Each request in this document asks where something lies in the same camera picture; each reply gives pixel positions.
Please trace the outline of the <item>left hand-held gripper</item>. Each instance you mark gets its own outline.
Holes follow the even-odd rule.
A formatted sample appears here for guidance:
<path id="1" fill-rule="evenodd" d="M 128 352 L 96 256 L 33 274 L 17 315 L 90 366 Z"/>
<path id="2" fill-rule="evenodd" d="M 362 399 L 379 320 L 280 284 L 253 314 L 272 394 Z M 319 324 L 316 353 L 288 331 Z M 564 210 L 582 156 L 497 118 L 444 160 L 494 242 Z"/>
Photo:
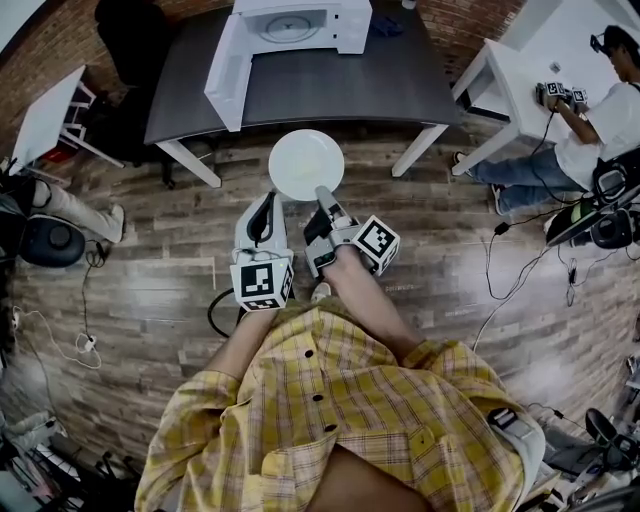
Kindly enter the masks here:
<path id="1" fill-rule="evenodd" d="M 284 308 L 294 271 L 278 193 L 270 191 L 259 211 L 247 211 L 236 224 L 230 266 L 236 301 L 247 312 Z"/>

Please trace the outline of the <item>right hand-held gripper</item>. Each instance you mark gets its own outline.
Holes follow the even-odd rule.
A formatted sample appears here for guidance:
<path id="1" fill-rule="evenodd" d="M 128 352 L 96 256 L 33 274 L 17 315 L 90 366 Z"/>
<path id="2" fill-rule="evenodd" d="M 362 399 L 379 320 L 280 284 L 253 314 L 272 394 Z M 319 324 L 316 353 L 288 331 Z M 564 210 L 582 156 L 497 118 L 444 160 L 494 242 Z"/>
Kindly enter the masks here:
<path id="1" fill-rule="evenodd" d="M 355 247 L 365 268 L 381 276 L 399 251 L 400 236 L 375 215 L 364 223 L 345 215 L 326 186 L 316 187 L 315 194 L 322 210 L 315 212 L 303 232 L 311 276 L 320 278 L 322 269 L 336 261 L 341 246 Z"/>

